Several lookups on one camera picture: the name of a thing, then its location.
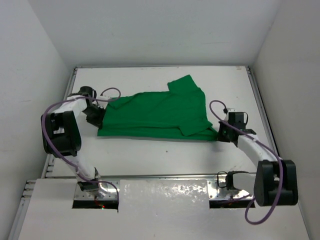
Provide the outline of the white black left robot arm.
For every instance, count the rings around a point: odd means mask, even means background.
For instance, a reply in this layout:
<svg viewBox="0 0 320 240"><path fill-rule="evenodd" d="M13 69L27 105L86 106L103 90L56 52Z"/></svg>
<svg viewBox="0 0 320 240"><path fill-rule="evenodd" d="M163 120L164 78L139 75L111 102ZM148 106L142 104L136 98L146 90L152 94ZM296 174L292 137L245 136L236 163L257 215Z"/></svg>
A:
<svg viewBox="0 0 320 240"><path fill-rule="evenodd" d="M65 162L76 176L80 190L92 196L102 193L103 188L97 169L80 155L82 139L77 117L84 113L89 124L102 129L106 110L94 103L96 98L97 92L92 87L82 86L60 102L55 111L47 109L41 116L45 152Z"/></svg>

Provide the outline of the white front cover panel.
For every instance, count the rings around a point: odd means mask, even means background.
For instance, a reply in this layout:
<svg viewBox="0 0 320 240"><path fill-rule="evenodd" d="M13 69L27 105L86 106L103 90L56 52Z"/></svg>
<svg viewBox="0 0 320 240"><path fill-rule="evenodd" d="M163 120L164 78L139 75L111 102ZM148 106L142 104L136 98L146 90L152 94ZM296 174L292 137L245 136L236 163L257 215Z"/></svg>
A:
<svg viewBox="0 0 320 240"><path fill-rule="evenodd" d="M118 209L74 209L74 179L38 179L21 240L306 240L298 206L210 208L204 180L121 180Z"/></svg>

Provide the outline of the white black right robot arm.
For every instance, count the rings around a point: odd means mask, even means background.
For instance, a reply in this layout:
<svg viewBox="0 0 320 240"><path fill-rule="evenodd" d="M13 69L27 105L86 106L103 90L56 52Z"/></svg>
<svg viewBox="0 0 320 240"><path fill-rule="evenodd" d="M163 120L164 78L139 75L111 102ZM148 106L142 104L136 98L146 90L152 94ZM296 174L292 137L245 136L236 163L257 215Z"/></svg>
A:
<svg viewBox="0 0 320 240"><path fill-rule="evenodd" d="M219 121L218 141L233 143L256 166L253 195L259 206L271 206L282 179L279 206L294 206L298 202L297 169L292 160L283 160L265 148L257 133L246 128L246 112L225 108L225 119Z"/></svg>

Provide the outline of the green t-shirt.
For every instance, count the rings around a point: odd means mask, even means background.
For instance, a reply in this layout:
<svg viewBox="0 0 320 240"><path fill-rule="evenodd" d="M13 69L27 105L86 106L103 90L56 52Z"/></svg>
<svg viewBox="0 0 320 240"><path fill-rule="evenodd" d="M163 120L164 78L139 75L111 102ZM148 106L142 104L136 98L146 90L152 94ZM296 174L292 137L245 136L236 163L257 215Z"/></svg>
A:
<svg viewBox="0 0 320 240"><path fill-rule="evenodd" d="M106 106L99 137L187 141L218 139L208 120L206 96L190 75L167 84L167 91L139 92Z"/></svg>

